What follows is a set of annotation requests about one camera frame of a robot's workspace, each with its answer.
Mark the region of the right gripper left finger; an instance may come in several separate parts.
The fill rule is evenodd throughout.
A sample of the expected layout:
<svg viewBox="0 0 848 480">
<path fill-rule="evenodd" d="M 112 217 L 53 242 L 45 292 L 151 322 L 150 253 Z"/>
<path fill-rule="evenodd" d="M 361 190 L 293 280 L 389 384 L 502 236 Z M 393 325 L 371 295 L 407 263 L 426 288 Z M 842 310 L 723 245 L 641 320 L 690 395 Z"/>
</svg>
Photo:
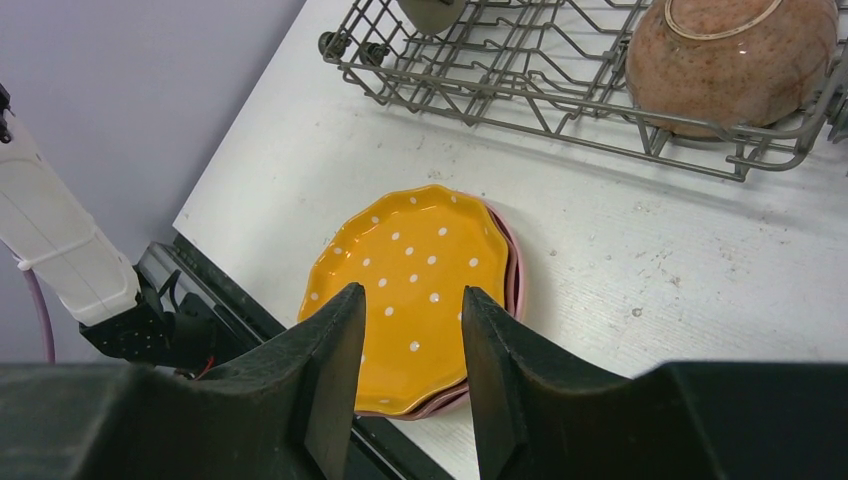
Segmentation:
<svg viewBox="0 0 848 480">
<path fill-rule="evenodd" d="M 142 366 L 1 368 L 5 479 L 340 479 L 364 342 L 351 283 L 189 381 Z"/>
</svg>

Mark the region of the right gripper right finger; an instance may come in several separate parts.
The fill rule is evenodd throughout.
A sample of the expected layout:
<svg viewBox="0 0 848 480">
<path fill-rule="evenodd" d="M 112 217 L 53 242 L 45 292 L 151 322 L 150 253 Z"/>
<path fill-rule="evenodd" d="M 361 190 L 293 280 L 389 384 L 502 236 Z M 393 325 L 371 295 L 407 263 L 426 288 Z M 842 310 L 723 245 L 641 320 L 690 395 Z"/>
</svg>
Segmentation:
<svg viewBox="0 0 848 480">
<path fill-rule="evenodd" d="M 484 479 L 843 479 L 847 368 L 672 361 L 635 378 L 519 323 L 478 287 L 462 336 Z"/>
</svg>

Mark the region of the yellow polka dot plate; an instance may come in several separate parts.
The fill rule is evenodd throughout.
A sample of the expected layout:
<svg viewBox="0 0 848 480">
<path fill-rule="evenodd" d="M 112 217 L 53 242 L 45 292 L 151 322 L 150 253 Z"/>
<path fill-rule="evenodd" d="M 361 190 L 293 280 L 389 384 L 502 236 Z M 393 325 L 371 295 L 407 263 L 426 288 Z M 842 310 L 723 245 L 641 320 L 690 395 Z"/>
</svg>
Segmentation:
<svg viewBox="0 0 848 480">
<path fill-rule="evenodd" d="M 441 185 L 392 192 L 337 231 L 310 271 L 298 319 L 348 284 L 362 285 L 354 409 L 406 415 L 466 380 L 464 290 L 479 287 L 502 304 L 508 256 L 482 200 Z"/>
</svg>

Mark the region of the pink plate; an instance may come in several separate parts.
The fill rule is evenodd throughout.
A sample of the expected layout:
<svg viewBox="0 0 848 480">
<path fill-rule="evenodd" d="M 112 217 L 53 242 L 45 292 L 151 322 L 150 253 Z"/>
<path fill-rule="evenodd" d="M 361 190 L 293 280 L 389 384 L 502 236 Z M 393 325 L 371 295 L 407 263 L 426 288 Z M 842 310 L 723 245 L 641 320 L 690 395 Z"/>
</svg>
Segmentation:
<svg viewBox="0 0 848 480">
<path fill-rule="evenodd" d="M 489 214 L 496 224 L 499 232 L 505 238 L 509 249 L 508 265 L 504 280 L 505 310 L 512 315 L 514 319 L 522 321 L 524 317 L 526 297 L 526 288 L 522 284 L 521 279 L 522 270 L 524 269 L 523 253 L 519 248 L 514 231 L 507 224 L 503 215 L 492 203 L 484 201 L 484 205 L 488 209 Z M 415 421 L 450 412 L 465 404 L 469 400 L 469 397 L 468 382 L 463 381 L 462 383 L 447 390 L 431 395 L 420 405 L 416 406 L 412 411 L 406 414 L 388 415 L 372 411 L 357 411 L 356 414 L 362 417 L 380 417 L 401 421 Z"/>
</svg>

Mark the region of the brown speckled cream bowl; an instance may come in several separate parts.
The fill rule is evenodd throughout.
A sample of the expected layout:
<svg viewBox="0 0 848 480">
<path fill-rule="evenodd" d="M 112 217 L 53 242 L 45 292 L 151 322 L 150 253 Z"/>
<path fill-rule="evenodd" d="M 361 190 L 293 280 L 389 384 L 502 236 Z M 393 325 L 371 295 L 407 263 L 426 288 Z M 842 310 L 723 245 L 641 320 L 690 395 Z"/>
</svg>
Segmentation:
<svg viewBox="0 0 848 480">
<path fill-rule="evenodd" d="M 833 1 L 655 1 L 627 48 L 634 104 L 656 126 L 712 137 L 687 117 L 722 128 L 765 127 L 799 109 L 835 56 Z"/>
</svg>

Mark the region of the grey wire dish rack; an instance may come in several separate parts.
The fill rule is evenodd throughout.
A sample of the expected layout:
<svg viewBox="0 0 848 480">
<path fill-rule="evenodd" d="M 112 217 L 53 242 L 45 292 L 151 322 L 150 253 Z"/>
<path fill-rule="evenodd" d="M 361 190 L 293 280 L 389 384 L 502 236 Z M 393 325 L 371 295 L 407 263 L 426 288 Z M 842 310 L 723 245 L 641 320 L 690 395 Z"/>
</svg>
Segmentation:
<svg viewBox="0 0 848 480">
<path fill-rule="evenodd" d="M 378 104 L 487 125 L 742 182 L 798 167 L 820 138 L 847 139 L 847 5 L 839 45 L 812 98 L 776 124 L 713 139 L 658 126 L 625 84 L 645 1 L 471 1 L 438 35 L 394 1 L 355 1 L 317 41 L 323 60 Z"/>
</svg>

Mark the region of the grey ceramic mug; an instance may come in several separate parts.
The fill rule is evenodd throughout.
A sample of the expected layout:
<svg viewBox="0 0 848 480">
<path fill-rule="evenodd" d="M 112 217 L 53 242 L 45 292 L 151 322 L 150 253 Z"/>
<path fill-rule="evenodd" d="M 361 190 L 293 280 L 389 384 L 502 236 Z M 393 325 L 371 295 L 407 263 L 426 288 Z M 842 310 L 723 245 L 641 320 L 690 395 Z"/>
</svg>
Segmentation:
<svg viewBox="0 0 848 480">
<path fill-rule="evenodd" d="M 461 17 L 464 0 L 398 0 L 412 25 L 422 34 L 434 35 L 454 25 Z"/>
</svg>

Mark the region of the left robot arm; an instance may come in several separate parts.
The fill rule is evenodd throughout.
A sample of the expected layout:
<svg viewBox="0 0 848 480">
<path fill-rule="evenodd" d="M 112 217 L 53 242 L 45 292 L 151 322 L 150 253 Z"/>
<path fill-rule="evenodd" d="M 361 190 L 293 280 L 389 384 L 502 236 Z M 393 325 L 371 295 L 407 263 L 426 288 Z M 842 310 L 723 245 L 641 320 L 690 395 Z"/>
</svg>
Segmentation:
<svg viewBox="0 0 848 480">
<path fill-rule="evenodd" d="M 156 285 L 109 241 L 41 157 L 6 90 L 1 92 L 1 241 L 28 284 L 48 363 L 55 363 L 56 351 L 44 286 L 106 357 L 170 367 L 193 378 L 213 367 L 213 311 L 194 293 L 177 296 L 180 270 Z"/>
</svg>

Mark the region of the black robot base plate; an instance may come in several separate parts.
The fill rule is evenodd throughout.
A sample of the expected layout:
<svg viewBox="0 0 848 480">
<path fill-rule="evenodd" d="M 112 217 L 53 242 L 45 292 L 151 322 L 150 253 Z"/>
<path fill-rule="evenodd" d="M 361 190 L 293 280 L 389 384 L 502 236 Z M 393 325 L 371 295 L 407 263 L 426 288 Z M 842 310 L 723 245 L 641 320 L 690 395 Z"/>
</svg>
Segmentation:
<svg viewBox="0 0 848 480">
<path fill-rule="evenodd" d="M 171 243 L 152 242 L 137 266 L 155 288 L 173 273 L 176 286 L 165 292 L 163 304 L 198 298 L 193 305 L 209 314 L 218 329 L 214 347 L 217 365 L 256 348 L 287 328 L 254 300 L 198 248 L 178 235 Z M 356 415 L 352 421 L 347 479 L 449 479 L 451 475 L 389 421 Z"/>
</svg>

